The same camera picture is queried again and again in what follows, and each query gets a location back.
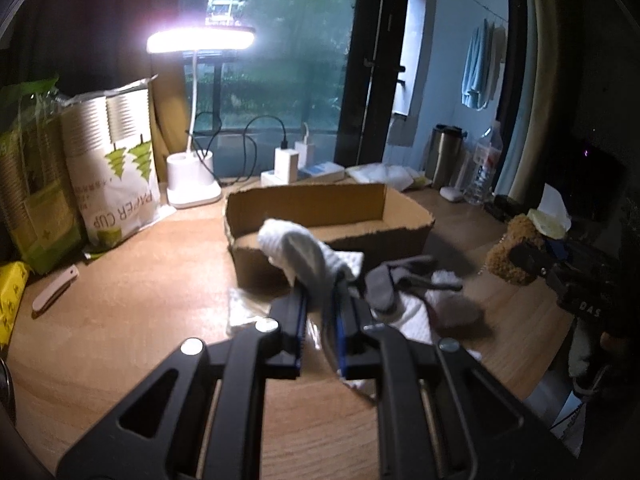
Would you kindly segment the grey sock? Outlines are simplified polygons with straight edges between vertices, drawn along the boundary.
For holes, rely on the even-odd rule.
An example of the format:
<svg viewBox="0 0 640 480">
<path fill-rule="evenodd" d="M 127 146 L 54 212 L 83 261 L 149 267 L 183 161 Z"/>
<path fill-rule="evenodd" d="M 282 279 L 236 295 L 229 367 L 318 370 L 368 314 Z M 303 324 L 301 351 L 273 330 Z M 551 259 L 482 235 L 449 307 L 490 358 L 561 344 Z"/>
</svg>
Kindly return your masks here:
<svg viewBox="0 0 640 480">
<path fill-rule="evenodd" d="M 390 314 L 396 310 L 398 292 L 415 288 L 461 292 L 462 284 L 456 276 L 436 281 L 436 266 L 437 260 L 428 255 L 385 261 L 364 277 L 363 298 L 374 312 Z"/>
</svg>

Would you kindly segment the white waffle cloth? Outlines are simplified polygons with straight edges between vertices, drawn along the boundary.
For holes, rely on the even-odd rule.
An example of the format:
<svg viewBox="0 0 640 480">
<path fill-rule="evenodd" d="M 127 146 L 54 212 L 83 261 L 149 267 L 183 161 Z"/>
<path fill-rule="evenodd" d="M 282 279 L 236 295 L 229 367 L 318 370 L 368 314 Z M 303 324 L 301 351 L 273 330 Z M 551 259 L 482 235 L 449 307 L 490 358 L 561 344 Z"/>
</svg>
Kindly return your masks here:
<svg viewBox="0 0 640 480">
<path fill-rule="evenodd" d="M 262 253 L 291 285 L 299 282 L 306 288 L 310 312 L 320 312 L 330 303 L 340 276 L 352 283 L 362 271 L 362 252 L 337 252 L 291 221 L 267 219 L 257 240 Z"/>
</svg>

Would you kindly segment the white towel cloth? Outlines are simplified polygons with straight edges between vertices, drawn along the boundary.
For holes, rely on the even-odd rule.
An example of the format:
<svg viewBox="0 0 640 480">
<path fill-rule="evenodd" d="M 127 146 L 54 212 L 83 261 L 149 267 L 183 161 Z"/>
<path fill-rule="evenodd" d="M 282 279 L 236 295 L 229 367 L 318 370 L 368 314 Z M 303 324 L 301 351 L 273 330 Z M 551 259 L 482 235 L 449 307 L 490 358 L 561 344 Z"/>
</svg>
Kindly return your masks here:
<svg viewBox="0 0 640 480">
<path fill-rule="evenodd" d="M 454 272 L 436 270 L 435 278 L 443 282 L 454 276 Z M 398 292 L 395 297 L 396 310 L 390 314 L 374 312 L 375 321 L 385 323 L 399 330 L 407 339 L 431 344 L 436 333 L 452 328 L 474 324 L 482 316 L 477 304 L 461 292 L 444 290 L 411 289 Z"/>
</svg>

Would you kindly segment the brown plush toy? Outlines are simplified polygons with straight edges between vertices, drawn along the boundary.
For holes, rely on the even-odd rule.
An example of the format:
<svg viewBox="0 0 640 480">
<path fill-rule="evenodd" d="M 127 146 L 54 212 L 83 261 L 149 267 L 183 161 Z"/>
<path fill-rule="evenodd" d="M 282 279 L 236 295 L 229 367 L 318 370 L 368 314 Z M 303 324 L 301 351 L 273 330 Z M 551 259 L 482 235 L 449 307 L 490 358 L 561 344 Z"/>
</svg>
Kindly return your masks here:
<svg viewBox="0 0 640 480">
<path fill-rule="evenodd" d="M 486 270 L 508 284 L 525 286 L 544 275 L 550 263 L 544 237 L 525 214 L 506 225 L 501 240 L 488 252 Z"/>
</svg>

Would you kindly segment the pink folding knife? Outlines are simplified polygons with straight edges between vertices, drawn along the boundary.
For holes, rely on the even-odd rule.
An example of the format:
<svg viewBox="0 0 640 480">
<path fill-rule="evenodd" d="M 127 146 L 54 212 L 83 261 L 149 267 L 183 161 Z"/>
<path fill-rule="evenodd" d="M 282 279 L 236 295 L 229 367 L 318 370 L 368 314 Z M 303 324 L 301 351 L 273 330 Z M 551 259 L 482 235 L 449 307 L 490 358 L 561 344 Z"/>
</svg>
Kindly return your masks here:
<svg viewBox="0 0 640 480">
<path fill-rule="evenodd" d="M 32 314 L 35 316 L 42 315 L 66 289 L 70 288 L 70 285 L 78 278 L 78 275 L 79 271 L 74 264 L 58 274 L 32 302 Z"/>
</svg>

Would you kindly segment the brown cardboard box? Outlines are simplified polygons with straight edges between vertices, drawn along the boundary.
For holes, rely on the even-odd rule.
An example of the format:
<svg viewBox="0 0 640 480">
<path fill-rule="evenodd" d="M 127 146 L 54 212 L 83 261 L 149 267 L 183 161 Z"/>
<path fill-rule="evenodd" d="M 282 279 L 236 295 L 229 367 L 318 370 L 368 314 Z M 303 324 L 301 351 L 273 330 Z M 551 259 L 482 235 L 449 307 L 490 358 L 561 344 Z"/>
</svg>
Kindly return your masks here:
<svg viewBox="0 0 640 480">
<path fill-rule="evenodd" d="M 419 255 L 435 224 L 431 211 L 381 183 L 248 188 L 231 193 L 224 227 L 236 284 L 260 289 L 286 282 L 258 246 L 268 219 L 291 221 L 340 252 L 362 252 L 369 271 L 388 260 Z"/>
</svg>

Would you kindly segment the yellow tissue pack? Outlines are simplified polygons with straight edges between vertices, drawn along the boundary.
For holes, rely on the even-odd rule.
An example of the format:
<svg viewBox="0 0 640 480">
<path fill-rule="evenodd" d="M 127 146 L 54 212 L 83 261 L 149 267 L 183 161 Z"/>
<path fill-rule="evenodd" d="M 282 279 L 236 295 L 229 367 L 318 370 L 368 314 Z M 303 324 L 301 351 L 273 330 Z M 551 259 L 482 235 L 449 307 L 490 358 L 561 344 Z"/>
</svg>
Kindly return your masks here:
<svg viewBox="0 0 640 480">
<path fill-rule="evenodd" d="M 29 273 L 30 267 L 21 261 L 4 264 L 0 269 L 0 347 L 2 349 L 9 345 Z"/>
</svg>

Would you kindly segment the white earbuds case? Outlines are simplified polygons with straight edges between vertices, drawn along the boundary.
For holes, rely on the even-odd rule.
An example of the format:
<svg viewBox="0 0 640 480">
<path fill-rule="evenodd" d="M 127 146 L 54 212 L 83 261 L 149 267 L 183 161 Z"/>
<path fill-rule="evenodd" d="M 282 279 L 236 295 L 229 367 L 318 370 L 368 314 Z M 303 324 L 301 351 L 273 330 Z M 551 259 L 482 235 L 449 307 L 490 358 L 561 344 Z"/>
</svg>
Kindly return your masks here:
<svg viewBox="0 0 640 480">
<path fill-rule="evenodd" d="M 439 195 L 450 203 L 460 203 L 463 200 L 463 194 L 453 186 L 443 186 Z"/>
</svg>

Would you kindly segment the white cloth pack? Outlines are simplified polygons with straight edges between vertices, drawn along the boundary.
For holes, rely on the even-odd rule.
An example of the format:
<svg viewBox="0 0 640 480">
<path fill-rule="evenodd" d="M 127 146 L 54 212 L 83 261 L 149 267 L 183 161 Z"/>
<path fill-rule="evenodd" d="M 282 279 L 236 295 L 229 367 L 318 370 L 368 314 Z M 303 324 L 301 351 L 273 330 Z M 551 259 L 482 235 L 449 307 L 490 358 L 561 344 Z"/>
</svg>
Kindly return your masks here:
<svg viewBox="0 0 640 480">
<path fill-rule="evenodd" d="M 431 180 L 423 172 L 382 162 L 349 167 L 346 174 L 358 183 L 381 183 L 399 192 L 420 190 L 431 184 Z"/>
</svg>

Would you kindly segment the green paper cup bag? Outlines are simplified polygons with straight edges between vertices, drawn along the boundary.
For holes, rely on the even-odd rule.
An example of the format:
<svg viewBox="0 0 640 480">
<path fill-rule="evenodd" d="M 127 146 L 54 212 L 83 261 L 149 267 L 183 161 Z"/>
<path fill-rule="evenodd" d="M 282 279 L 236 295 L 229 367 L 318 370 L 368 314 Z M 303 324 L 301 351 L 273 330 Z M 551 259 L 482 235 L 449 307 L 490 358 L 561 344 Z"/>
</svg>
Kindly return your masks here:
<svg viewBox="0 0 640 480">
<path fill-rule="evenodd" d="M 21 260 L 50 273 L 84 233 L 65 163 L 53 77 L 1 89 L 1 223 Z"/>
</svg>

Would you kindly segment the white desk lamp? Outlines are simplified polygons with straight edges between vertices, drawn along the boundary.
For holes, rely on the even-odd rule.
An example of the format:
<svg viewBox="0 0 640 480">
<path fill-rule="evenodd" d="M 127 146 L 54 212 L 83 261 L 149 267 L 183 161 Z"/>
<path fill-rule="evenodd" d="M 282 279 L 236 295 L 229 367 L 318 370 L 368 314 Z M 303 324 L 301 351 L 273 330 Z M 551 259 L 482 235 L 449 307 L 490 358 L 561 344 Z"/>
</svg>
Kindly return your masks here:
<svg viewBox="0 0 640 480">
<path fill-rule="evenodd" d="M 194 126 L 198 111 L 198 56 L 218 51 L 241 51 L 254 44 L 256 30 L 240 25 L 183 25 L 154 32 L 146 40 L 151 54 L 190 52 L 192 92 L 186 150 L 167 157 L 168 203 L 188 209 L 218 202 L 221 185 L 214 175 L 213 154 L 194 148 Z"/>
</svg>

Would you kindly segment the steel thermos cup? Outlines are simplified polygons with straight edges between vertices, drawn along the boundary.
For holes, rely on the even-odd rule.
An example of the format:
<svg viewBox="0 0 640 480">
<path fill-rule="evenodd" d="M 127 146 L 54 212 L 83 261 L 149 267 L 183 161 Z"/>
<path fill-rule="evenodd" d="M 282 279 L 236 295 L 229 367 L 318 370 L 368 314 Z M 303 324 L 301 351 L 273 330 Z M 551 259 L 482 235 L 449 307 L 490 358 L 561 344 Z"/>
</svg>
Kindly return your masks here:
<svg viewBox="0 0 640 480">
<path fill-rule="evenodd" d="M 425 157 L 425 175 L 439 190 L 449 182 L 468 133 L 456 126 L 436 125 Z"/>
</svg>

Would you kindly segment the clear water bottle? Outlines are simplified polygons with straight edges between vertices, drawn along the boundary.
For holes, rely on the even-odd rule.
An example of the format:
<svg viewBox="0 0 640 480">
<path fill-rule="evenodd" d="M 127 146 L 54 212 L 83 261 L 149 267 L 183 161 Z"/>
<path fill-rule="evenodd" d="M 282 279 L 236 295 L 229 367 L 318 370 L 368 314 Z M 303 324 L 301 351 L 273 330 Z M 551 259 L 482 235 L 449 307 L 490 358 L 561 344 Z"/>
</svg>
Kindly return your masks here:
<svg viewBox="0 0 640 480">
<path fill-rule="evenodd" d="M 485 203 L 503 149 L 501 124 L 495 120 L 478 139 L 473 154 L 473 172 L 463 197 L 471 205 Z"/>
</svg>

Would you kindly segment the white power strip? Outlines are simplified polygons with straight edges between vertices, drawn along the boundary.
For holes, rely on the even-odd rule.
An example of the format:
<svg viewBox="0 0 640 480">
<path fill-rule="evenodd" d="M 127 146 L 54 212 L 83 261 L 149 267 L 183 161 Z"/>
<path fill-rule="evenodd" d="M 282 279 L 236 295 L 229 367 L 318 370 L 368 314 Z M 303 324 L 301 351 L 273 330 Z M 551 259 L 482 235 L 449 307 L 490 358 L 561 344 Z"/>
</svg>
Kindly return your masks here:
<svg viewBox="0 0 640 480">
<path fill-rule="evenodd" d="M 294 183 L 303 181 L 332 183 L 343 180 L 345 174 L 345 168 L 335 162 L 320 162 L 320 164 L 297 170 L 297 179 L 294 180 Z M 291 182 L 285 182 L 283 178 L 276 177 L 273 170 L 269 170 L 263 171 L 260 175 L 260 184 L 265 188 L 266 186 L 291 185 Z"/>
</svg>

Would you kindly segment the white paper cup bag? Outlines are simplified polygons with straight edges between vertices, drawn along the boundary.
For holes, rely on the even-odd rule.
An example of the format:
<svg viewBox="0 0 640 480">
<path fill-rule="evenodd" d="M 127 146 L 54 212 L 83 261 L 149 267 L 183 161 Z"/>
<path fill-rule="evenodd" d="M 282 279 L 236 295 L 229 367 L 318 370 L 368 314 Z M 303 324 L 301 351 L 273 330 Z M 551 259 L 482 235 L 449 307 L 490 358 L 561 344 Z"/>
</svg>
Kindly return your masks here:
<svg viewBox="0 0 640 480">
<path fill-rule="evenodd" d="M 109 250 L 160 209 L 150 78 L 65 100 L 60 122 L 70 183 L 89 244 Z"/>
</svg>

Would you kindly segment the white charger rear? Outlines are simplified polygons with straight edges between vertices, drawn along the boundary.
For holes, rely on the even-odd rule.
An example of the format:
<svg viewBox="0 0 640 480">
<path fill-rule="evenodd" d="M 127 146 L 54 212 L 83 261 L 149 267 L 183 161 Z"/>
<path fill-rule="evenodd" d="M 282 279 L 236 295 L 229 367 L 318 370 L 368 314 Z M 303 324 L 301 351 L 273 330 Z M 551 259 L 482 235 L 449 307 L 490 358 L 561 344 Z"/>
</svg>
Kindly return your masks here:
<svg viewBox="0 0 640 480">
<path fill-rule="evenodd" d="M 314 163 L 314 142 L 312 142 L 309 126 L 306 122 L 300 128 L 302 136 L 294 144 L 294 150 L 298 154 L 297 168 L 303 169 Z"/>
</svg>

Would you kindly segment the hanging blue shirt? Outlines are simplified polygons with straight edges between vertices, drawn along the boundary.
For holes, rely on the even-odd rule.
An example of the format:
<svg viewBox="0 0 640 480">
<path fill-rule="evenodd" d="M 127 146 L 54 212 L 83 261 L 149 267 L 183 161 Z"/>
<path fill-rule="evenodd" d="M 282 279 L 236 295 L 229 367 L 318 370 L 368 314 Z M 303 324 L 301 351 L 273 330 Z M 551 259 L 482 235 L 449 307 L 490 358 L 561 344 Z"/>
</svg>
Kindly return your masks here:
<svg viewBox="0 0 640 480">
<path fill-rule="evenodd" d="M 506 52 L 506 30 L 484 20 L 472 33 L 461 81 L 461 103 L 484 110 L 494 98 Z"/>
</svg>

